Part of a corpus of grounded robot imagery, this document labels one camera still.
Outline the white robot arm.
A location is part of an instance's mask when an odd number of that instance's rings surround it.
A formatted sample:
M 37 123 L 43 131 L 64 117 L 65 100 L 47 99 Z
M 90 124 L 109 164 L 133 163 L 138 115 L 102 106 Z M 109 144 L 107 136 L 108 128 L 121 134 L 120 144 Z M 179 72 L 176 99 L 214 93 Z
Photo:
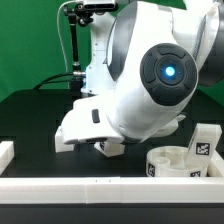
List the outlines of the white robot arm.
M 224 0 L 184 2 L 181 10 L 137 1 L 117 15 L 107 44 L 115 88 L 87 100 L 82 141 L 143 142 L 199 85 L 224 80 Z

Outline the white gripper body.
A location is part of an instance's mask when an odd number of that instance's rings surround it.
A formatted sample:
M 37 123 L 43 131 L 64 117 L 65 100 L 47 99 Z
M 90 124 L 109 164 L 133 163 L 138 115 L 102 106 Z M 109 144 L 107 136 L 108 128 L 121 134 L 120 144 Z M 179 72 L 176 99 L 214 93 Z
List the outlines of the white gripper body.
M 160 114 L 149 117 L 147 119 L 148 137 L 159 138 L 171 135 L 178 129 L 179 123 L 185 118 L 186 115 L 183 113 L 174 116 Z

